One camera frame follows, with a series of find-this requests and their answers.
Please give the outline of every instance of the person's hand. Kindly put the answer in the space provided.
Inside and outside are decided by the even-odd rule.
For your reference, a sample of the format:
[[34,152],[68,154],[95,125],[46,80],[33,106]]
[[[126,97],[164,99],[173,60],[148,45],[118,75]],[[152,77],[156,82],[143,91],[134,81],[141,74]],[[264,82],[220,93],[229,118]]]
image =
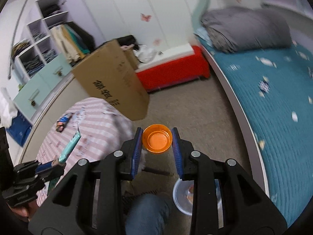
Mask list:
[[27,207],[18,207],[18,208],[11,208],[12,212],[20,217],[21,220],[28,219],[29,221],[32,219],[33,215],[39,209],[39,206],[37,205],[37,201],[34,200],[32,202],[28,203]]

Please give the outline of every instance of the table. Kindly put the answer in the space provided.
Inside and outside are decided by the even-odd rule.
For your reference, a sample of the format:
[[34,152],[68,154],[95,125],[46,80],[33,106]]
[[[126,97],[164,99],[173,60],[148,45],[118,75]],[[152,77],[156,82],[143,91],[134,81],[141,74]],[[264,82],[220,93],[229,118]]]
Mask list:
[[[73,135],[79,131],[81,139],[66,161],[64,175],[77,163],[86,158],[90,162],[98,161],[120,149],[122,143],[133,139],[132,122],[104,99],[87,98],[77,102],[66,113],[74,113],[66,128],[60,133],[55,124],[44,139],[37,160],[47,163],[59,157]],[[37,204],[41,206],[47,197],[46,188],[37,192]]]

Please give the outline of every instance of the clear plastic container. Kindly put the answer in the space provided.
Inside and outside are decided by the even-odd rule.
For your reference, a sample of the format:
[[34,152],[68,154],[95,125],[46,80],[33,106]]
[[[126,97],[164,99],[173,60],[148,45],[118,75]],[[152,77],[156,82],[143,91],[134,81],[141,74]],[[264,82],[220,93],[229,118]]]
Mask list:
[[173,188],[173,200],[180,212],[192,216],[192,204],[187,199],[189,188],[193,185],[193,180],[177,180]]

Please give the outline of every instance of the black bag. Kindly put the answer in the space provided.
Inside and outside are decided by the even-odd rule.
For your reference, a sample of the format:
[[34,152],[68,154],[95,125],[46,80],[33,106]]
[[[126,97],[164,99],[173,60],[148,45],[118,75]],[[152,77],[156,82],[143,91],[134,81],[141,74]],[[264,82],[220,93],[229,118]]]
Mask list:
[[133,49],[139,50],[137,40],[133,35],[127,35],[124,37],[117,38],[117,41],[118,41],[120,46],[129,46],[131,44],[134,44],[135,46]]

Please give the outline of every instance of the drawer handle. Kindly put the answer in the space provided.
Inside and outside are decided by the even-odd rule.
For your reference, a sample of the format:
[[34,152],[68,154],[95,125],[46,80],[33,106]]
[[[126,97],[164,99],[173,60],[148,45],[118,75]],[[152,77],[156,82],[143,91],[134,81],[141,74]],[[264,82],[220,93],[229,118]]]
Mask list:
[[58,75],[59,77],[61,77],[63,75],[62,73],[62,69],[63,69],[63,66],[59,66],[55,71],[54,71],[54,75]]
[[30,100],[30,105],[35,107],[36,106],[36,102],[34,100]]

